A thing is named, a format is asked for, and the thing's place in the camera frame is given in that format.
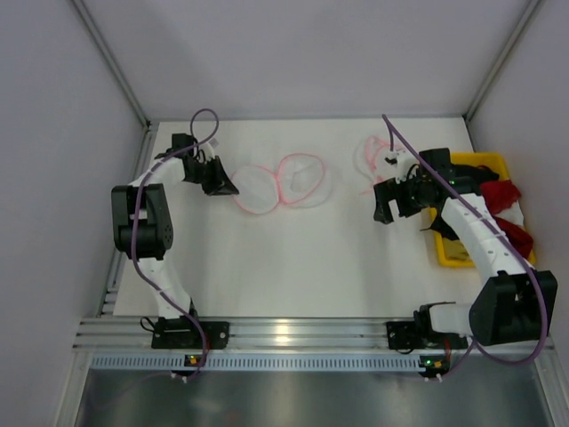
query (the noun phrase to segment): yellow plastic bin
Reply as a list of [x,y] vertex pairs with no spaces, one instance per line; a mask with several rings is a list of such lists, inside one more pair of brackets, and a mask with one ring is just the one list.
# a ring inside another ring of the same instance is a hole
[[[488,166],[500,176],[500,181],[509,179],[506,162],[498,153],[451,153],[451,161],[456,165]],[[429,214],[431,221],[433,221],[437,216],[437,210],[431,208],[429,209]],[[456,245],[456,243],[443,238],[436,231],[434,231],[434,234],[439,264],[444,267],[474,267],[474,263],[470,259],[462,261],[447,256],[447,251],[450,251],[448,249],[450,245]],[[535,253],[533,251],[530,253],[528,261],[535,264]]]

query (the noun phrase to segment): white wall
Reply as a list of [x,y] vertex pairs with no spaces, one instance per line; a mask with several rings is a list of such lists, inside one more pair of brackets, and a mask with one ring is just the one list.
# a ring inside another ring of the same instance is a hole
[[559,288],[552,335],[569,374],[569,2],[548,0],[472,130],[482,150],[506,158],[524,197],[538,265]]
[[141,127],[68,2],[0,13],[0,425],[45,426],[111,254]]
[[86,0],[152,118],[461,114],[527,0]]

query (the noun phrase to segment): white table surface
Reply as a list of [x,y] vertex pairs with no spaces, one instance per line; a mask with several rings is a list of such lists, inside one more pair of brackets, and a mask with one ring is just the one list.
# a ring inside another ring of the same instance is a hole
[[[461,118],[398,118],[393,123],[418,150],[472,150]],[[211,123],[196,124],[196,137]],[[187,122],[161,123],[153,157]],[[207,197],[195,184],[167,192],[174,228],[172,258],[202,316],[402,317],[429,302],[472,302],[481,284],[474,269],[437,264],[426,213],[373,221],[374,197],[354,167],[358,143],[387,139],[380,119],[222,122],[216,149],[229,176],[247,164],[273,170],[293,152],[321,156],[333,171],[333,193],[309,209],[279,206],[257,216],[232,197]],[[150,288],[127,262],[114,314],[156,315]]]

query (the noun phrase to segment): white robotic arm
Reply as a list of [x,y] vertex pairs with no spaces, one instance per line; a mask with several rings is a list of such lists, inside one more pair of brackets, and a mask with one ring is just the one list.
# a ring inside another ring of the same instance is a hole
[[[200,150],[194,149],[180,157],[162,160],[168,152],[189,147],[195,142],[195,138],[191,135],[174,134],[171,150],[159,155],[138,179],[127,186],[114,187],[111,193],[116,248],[132,258],[131,242],[133,238],[136,239],[138,266],[144,276],[159,284],[160,290],[153,292],[158,306],[158,316],[165,319],[179,318],[180,312],[174,309],[161,294],[166,295],[184,310],[194,311],[191,297],[182,286],[171,257],[167,253],[172,247],[173,229],[166,191],[182,181],[189,181],[201,184],[208,196],[238,193],[209,142],[203,144]],[[133,201],[143,180],[145,184],[139,211],[139,229],[137,236],[134,237]]]
[[[397,165],[397,176],[374,186],[375,221],[393,222],[389,201],[395,199],[399,216],[412,216],[425,207],[434,207],[454,231],[475,263],[482,290],[471,304],[433,303],[415,312],[415,323],[423,338],[436,340],[444,334],[469,335],[483,345],[538,339],[541,316],[537,298],[527,275],[527,261],[501,242],[506,238],[488,212],[479,188],[469,177],[454,171],[448,149],[431,149],[421,157],[437,171],[481,217],[474,215],[460,200],[434,179],[407,150],[389,153],[386,161]],[[488,224],[499,234],[494,234]],[[543,295],[548,320],[557,292],[557,282],[549,271],[533,271]]]

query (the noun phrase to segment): red fabric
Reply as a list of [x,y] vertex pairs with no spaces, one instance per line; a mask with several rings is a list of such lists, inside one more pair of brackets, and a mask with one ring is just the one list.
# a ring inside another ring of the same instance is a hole
[[492,216],[508,209],[522,197],[522,193],[510,180],[485,182],[480,185],[480,190]]
[[532,236],[516,224],[495,216],[517,202],[522,197],[522,193],[510,180],[488,181],[480,184],[480,190],[488,207],[488,212],[496,220],[498,227],[506,233],[506,237],[516,250],[527,259],[533,249]]
[[500,227],[508,238],[509,242],[516,248],[516,250],[524,257],[528,258],[530,252],[533,249],[533,238],[527,231],[518,227],[516,224],[512,224],[510,221],[503,220],[497,216],[494,216],[498,227]]

